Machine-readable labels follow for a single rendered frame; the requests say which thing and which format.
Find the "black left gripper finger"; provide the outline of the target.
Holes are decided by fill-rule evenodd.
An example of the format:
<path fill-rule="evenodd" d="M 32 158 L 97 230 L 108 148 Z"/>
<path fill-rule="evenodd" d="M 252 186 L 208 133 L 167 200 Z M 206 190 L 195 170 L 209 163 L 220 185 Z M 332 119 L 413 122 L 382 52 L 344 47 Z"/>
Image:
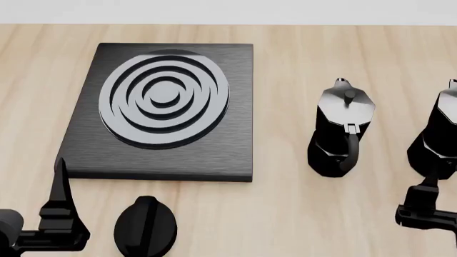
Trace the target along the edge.
<path fill-rule="evenodd" d="M 77 211 L 71 194 L 65 161 L 60 158 L 54 167 L 49 199 L 41 207 L 40 231 L 71 231 L 74 229 Z"/>

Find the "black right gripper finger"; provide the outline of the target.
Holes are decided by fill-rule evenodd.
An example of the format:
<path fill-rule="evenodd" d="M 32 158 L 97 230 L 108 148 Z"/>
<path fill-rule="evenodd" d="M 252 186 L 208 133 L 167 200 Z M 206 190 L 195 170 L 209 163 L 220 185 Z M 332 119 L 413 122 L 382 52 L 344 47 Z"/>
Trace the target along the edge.
<path fill-rule="evenodd" d="M 411 207 L 435 207 L 438 195 L 438 176 L 436 172 L 432 172 L 424 178 L 422 183 L 408 188 L 406 205 Z"/>

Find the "black square stove base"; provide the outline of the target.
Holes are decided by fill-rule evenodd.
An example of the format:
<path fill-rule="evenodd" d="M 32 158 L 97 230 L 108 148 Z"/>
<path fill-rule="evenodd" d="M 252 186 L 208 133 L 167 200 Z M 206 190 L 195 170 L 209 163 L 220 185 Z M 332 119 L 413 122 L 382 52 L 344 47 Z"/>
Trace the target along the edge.
<path fill-rule="evenodd" d="M 192 51 L 214 61 L 228 79 L 228 110 L 216 128 L 193 143 L 171 149 L 128 145 L 113 136 L 101 120 L 101 87 L 123 62 L 166 49 Z M 252 181 L 253 45 L 99 44 L 57 158 L 65 160 L 72 178 Z"/>

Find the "black moka pot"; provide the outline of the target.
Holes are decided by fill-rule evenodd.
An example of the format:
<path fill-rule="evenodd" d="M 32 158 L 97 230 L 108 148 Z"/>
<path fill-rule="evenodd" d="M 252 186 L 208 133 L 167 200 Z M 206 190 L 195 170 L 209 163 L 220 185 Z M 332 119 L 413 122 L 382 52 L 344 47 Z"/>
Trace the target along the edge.
<path fill-rule="evenodd" d="M 370 125 L 376 105 L 365 91 L 346 79 L 336 79 L 319 99 L 316 125 L 307 157 L 323 177 L 344 177 L 358 162 L 360 140 Z"/>
<path fill-rule="evenodd" d="M 457 79 L 440 91 L 426 127 L 407 150 L 410 166 L 426 177 L 433 171 L 440 180 L 457 172 Z"/>

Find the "black oval stove knob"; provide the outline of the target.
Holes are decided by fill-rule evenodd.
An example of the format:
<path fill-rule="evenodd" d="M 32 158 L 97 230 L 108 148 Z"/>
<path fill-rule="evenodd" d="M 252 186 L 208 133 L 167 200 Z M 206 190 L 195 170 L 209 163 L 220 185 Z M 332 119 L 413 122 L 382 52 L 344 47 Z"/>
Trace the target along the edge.
<path fill-rule="evenodd" d="M 124 257 L 164 257 L 177 237 L 171 209 L 153 196 L 139 196 L 118 217 L 114 241 Z"/>

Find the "grey spiral burner coil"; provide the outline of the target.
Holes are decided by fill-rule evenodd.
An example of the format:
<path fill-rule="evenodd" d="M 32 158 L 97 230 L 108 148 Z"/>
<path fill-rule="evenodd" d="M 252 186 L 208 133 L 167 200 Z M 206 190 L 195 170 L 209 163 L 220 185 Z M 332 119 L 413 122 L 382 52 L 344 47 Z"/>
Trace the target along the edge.
<path fill-rule="evenodd" d="M 226 114 L 230 86 L 214 61 L 166 49 L 135 56 L 109 74 L 99 115 L 117 139 L 143 149 L 171 149 L 211 132 Z"/>

